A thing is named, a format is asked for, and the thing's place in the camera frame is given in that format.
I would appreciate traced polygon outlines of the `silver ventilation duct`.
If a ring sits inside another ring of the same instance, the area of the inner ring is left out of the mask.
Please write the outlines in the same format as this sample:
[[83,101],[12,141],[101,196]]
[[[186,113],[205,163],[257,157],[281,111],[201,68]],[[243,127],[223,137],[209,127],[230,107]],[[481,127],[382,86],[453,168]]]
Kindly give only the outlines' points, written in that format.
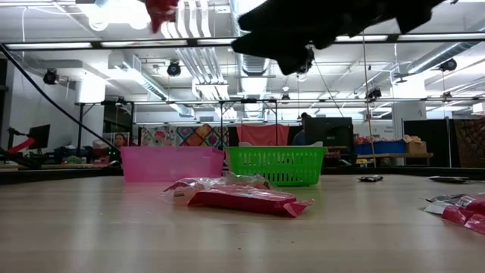
[[239,78],[275,78],[271,73],[271,59],[241,55],[238,60]]

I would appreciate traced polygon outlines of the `blue storage bin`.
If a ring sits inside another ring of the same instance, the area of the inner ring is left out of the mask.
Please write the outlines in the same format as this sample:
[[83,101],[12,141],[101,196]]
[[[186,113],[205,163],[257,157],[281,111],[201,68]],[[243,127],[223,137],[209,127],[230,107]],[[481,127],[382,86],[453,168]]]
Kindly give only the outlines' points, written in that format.
[[377,141],[374,142],[374,147],[370,143],[362,143],[355,145],[355,152],[358,155],[372,155],[374,154],[401,154],[405,153],[404,141]]

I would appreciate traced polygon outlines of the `colourful patchwork quilt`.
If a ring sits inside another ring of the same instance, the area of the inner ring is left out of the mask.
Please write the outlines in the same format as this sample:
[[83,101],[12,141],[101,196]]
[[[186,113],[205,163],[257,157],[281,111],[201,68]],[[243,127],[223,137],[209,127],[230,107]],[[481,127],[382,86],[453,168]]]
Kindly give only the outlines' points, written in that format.
[[197,127],[142,127],[139,140],[141,146],[210,146],[219,149],[230,144],[227,127],[212,127],[209,124]]

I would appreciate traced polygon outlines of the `red KitKat mini bar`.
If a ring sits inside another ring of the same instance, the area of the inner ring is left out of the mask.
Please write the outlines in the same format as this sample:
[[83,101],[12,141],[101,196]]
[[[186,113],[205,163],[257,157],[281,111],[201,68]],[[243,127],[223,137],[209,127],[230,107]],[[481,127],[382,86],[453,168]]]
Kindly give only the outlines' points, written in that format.
[[188,206],[207,206],[296,218],[313,203],[313,199],[297,200],[295,195],[283,191],[225,185],[195,193]]
[[485,235],[485,193],[464,195],[444,209],[442,219]]
[[145,0],[153,33],[157,33],[163,23],[176,20],[178,2],[179,0]]

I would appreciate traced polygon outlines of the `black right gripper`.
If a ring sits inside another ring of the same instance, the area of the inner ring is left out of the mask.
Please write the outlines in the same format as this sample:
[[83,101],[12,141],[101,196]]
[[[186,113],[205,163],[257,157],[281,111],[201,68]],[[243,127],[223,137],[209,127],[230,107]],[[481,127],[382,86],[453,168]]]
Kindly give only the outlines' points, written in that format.
[[314,47],[324,49],[338,36],[353,37],[365,28],[389,20],[390,0],[339,0],[324,16],[327,0],[266,0],[238,19],[251,31],[231,42],[233,51],[277,62],[284,75],[298,73],[310,43],[298,33],[316,33]]

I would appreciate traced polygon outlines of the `black background rig frame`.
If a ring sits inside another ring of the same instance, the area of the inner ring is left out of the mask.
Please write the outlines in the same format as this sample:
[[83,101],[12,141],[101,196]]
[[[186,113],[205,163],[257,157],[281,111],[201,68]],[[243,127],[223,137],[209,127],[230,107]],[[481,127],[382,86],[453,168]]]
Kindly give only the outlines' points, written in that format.
[[458,97],[424,97],[424,98],[377,98],[377,99],[230,99],[230,100],[176,100],[176,101],[126,101],[129,105],[225,105],[225,104],[257,104],[272,103],[277,108],[279,104],[303,103],[303,104],[323,104],[331,103],[336,108],[344,103],[396,103],[396,102],[485,102],[485,95],[482,96],[458,96]]

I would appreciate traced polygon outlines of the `dark patterned quilt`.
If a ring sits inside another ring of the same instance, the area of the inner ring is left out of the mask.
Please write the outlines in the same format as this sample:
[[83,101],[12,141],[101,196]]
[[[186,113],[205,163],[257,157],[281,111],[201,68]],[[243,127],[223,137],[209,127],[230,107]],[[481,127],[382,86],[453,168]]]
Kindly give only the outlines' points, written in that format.
[[455,119],[458,156],[462,168],[485,168],[485,118]]

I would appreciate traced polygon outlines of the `black aluminium table frame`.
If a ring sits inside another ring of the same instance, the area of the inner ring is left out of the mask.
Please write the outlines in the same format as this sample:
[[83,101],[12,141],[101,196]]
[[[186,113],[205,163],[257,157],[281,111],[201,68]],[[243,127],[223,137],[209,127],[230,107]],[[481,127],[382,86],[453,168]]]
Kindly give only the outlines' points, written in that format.
[[[87,177],[123,176],[123,171],[116,168],[82,169],[45,169],[0,171],[0,185],[34,183],[48,180],[67,180]],[[432,168],[432,167],[385,167],[385,168],[324,168],[323,175],[370,175],[396,174],[408,176],[450,176],[468,177],[472,180],[485,180],[485,168]]]

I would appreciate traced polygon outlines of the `black beam with lights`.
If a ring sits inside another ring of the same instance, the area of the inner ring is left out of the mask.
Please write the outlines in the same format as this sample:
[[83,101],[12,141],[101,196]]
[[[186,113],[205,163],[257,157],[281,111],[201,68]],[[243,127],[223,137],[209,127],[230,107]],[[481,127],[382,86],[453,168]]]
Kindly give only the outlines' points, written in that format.
[[[13,52],[44,52],[72,50],[108,49],[170,49],[197,47],[228,47],[234,37],[179,38],[179,39],[135,39],[99,40],[74,42],[10,42],[3,46]],[[338,36],[336,44],[420,43],[420,42],[485,42],[485,32],[469,33],[409,33],[409,34],[365,34],[354,37]]]

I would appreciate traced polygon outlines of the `pink plastic tray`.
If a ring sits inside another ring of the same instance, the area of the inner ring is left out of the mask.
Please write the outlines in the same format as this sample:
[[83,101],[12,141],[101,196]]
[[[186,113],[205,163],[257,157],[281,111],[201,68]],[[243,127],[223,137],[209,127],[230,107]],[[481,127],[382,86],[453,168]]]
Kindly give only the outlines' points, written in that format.
[[172,183],[182,178],[220,177],[224,152],[196,146],[126,146],[121,150],[127,183]]

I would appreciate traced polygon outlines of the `black partition panel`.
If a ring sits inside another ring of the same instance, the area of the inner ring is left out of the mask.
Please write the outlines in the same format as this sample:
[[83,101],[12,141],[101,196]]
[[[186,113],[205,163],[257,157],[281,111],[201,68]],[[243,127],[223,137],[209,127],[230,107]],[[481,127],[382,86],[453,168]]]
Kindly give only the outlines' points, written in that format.
[[450,166],[449,129],[446,119],[430,119],[403,122],[404,133],[417,136],[427,145],[427,152],[433,153],[430,167]]

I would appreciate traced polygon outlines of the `wooden background table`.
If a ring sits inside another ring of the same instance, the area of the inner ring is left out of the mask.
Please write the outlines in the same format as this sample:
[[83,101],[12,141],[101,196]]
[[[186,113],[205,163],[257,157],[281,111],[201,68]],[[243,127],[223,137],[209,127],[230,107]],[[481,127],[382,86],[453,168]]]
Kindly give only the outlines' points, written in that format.
[[425,160],[425,165],[430,165],[430,159],[433,157],[433,153],[386,153],[375,155],[357,155],[357,165],[367,165],[378,168],[382,165],[382,161],[386,159],[388,161],[385,166],[397,166],[397,159],[401,158],[404,161],[408,158],[419,158]]

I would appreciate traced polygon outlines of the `small black monitor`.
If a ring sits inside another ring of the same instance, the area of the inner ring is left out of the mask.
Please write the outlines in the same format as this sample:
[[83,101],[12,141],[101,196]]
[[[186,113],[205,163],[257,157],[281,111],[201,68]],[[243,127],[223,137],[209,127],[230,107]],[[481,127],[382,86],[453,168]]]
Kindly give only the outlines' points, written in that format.
[[29,149],[44,149],[49,144],[50,124],[31,127],[28,137],[34,140],[34,143],[29,145]]

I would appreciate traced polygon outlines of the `red hanging cloth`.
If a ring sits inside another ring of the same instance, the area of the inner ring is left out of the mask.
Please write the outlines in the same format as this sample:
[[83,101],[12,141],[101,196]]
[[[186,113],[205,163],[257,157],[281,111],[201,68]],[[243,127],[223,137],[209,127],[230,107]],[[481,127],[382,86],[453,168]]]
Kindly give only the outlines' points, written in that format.
[[236,131],[240,142],[252,146],[286,146],[288,143],[289,126],[282,124],[239,125]]

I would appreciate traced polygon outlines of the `large black monitor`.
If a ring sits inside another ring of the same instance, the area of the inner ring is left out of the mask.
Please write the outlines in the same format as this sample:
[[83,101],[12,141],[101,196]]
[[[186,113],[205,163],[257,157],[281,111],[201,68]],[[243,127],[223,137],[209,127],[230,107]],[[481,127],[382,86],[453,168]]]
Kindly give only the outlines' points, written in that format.
[[322,142],[326,147],[346,147],[354,152],[354,134],[351,118],[306,118],[305,140],[308,145]]

